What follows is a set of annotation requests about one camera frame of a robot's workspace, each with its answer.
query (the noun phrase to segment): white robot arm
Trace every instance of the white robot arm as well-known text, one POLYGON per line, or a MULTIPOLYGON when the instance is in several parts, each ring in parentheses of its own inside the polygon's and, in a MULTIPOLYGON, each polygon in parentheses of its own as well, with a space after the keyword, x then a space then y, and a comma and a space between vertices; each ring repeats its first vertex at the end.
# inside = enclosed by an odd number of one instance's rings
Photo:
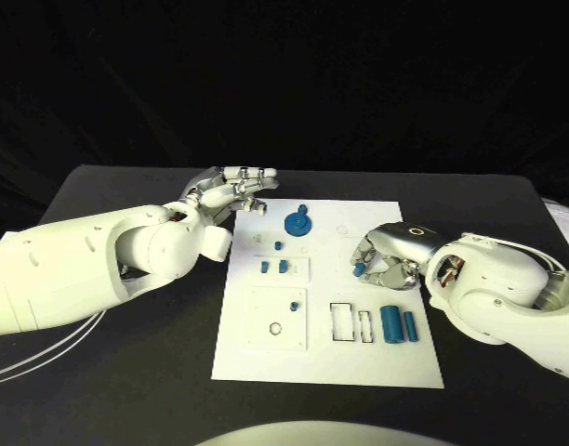
POLYGON ((275 170, 212 167, 180 200, 37 226, 0 242, 0 335, 63 325, 183 276, 199 254, 220 262, 230 210, 265 212, 252 193, 275 170), (137 274, 124 274, 134 269, 137 274))
POLYGON ((401 222, 369 231, 350 263, 360 282, 396 290, 424 275, 428 303, 456 328, 486 344, 512 344, 569 377, 569 271, 549 256, 474 234, 447 243, 431 230, 401 222), (376 252, 388 270, 359 275, 376 252))

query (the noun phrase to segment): blue part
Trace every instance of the blue part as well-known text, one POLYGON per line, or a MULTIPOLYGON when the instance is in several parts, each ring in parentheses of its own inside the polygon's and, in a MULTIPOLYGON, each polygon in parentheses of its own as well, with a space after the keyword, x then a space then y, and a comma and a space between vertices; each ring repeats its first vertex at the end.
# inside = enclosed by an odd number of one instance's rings
POLYGON ((365 272, 365 264, 356 263, 353 268, 353 276, 360 277, 363 272, 365 272))
POLYGON ((401 312, 398 307, 386 305, 380 307, 382 335, 388 344, 405 342, 401 324, 401 312))
POLYGON ((418 342, 418 336, 415 335, 415 327, 414 327, 414 317, 411 316, 411 311, 405 311, 402 313, 402 317, 405 318, 406 341, 418 342))
POLYGON ((311 230, 311 219, 307 217, 307 206, 297 206, 297 212, 293 212, 284 218, 284 230, 294 237, 301 237, 311 230))

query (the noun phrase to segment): white paper sheet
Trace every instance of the white paper sheet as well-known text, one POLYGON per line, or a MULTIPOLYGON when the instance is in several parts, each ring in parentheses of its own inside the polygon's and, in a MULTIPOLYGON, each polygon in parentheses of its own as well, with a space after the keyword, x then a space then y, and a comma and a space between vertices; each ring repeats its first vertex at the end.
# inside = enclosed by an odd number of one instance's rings
POLYGON ((443 388, 418 290, 393 292, 359 283, 352 276, 349 258, 355 246, 379 224, 402 220, 398 203, 327 200, 265 202, 265 216, 236 213, 212 379, 443 388), (293 237, 284 231, 284 217, 300 204, 307 205, 313 228, 305 236, 293 237), (280 251, 274 249, 275 241, 282 244, 280 251), (308 259, 308 271, 300 269, 303 274, 293 273, 281 278, 274 276, 269 281, 269 275, 259 273, 259 262, 264 260, 259 257, 272 259, 269 270, 274 271, 280 258, 303 266, 304 259, 308 259), (285 295, 282 289, 291 293, 305 290, 305 325, 298 318, 291 318, 287 297, 280 298, 285 295), (251 307, 256 295, 262 299, 274 296, 268 308, 264 309, 262 305, 251 307), (331 302, 350 303, 352 342, 331 340, 331 302), (385 343, 379 314, 383 305, 396 305, 401 311, 412 312, 418 342, 385 343), (370 315, 372 343, 363 343, 360 339, 357 311, 368 311, 370 315), (280 344, 272 342, 271 349, 268 344, 264 347, 268 339, 259 337, 261 348, 251 347, 251 336, 256 336, 255 333, 261 336, 274 322, 281 323, 277 329, 282 335, 287 327, 294 330, 293 338, 298 339, 305 332, 305 346, 293 350, 290 345, 281 344, 282 339, 280 344))

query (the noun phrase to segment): black background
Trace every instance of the black background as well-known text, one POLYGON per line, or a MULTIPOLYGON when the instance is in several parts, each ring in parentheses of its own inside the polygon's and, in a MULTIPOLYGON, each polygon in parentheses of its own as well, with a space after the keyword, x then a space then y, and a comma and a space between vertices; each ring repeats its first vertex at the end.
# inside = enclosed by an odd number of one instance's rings
MULTIPOLYGON (((43 223, 164 203, 196 172, 83 166, 43 223)), ((444 236, 471 230, 509 237, 569 268, 569 246, 520 177, 290 171, 278 177, 264 197, 398 201, 404 219, 444 236)), ((200 259, 181 279, 105 313, 59 360, 0 385, 0 444, 187 445, 291 420, 389 426, 463 445, 569 444, 569 379, 515 348, 471 340, 428 305, 444 389, 210 380, 225 273, 223 264, 200 259)), ((0 336, 0 364, 73 328, 0 336)))
POLYGON ((79 164, 509 173, 569 199, 569 3, 0 1, 0 232, 79 164))

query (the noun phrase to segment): dark table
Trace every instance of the dark table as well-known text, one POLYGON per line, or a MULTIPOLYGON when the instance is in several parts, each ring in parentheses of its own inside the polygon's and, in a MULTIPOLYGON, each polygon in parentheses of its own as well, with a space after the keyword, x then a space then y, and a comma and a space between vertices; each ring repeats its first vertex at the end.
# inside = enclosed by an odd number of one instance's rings
MULTIPOLYGON (((197 169, 79 167, 42 223, 174 201, 197 169)), ((269 198, 398 201, 404 220, 528 244, 569 268, 569 245, 520 177, 280 172, 269 198)), ((512 347, 467 338, 425 305, 445 389, 212 381, 226 268, 111 309, 85 341, 0 385, 0 444, 193 444, 262 423, 334 420, 458 444, 569 444, 569 380, 512 347)), ((0 366, 76 324, 0 337, 0 366)))

